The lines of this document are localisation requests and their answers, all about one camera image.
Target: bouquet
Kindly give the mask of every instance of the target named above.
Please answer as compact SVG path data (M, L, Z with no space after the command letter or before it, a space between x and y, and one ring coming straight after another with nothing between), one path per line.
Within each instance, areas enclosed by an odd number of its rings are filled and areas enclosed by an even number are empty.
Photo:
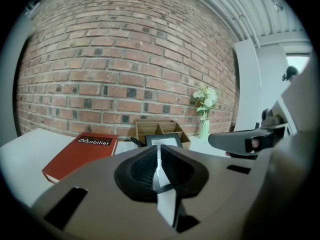
M208 115L211 109L216 105L218 94L212 87L203 87L195 91L192 96L196 99L200 106L196 109L196 112L201 115L200 120L208 120Z

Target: wooden organizer box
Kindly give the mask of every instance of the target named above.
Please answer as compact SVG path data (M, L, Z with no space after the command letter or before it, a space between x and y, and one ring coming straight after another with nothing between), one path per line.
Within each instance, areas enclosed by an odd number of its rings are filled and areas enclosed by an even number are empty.
M180 125L173 120L135 120L136 139L145 143L145 135L178 134L184 149L190 148L190 139Z

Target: red book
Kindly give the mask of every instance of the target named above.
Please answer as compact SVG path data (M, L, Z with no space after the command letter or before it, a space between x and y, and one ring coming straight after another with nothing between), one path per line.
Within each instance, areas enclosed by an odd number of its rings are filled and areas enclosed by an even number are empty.
M117 135L83 132L57 154L42 173L48 181L57 183L87 163L113 156L117 144Z

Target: person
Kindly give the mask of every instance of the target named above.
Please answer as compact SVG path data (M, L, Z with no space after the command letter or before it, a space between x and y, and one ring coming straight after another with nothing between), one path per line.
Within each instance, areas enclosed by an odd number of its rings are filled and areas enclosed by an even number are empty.
M290 83L292 82L292 80L299 75L299 71L297 70L296 67L294 66L288 66L288 68L286 69L286 73L282 76L282 81L290 81Z

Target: green vase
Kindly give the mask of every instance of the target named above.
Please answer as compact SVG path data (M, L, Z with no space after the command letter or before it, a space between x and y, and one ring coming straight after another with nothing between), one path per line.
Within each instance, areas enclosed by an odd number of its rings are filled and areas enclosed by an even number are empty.
M210 127L210 121L209 120L204 120L201 123L201 129L199 133L199 138L206 140L208 139L209 136L209 127Z

